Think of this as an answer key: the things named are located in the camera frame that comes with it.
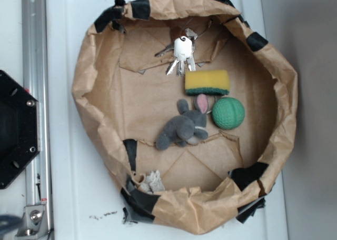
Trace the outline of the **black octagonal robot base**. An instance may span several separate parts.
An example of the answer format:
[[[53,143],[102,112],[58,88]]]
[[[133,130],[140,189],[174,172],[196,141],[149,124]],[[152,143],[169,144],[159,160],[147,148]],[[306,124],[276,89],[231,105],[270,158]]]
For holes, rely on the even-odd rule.
[[[1,71],[1,189],[39,153],[37,100]]]

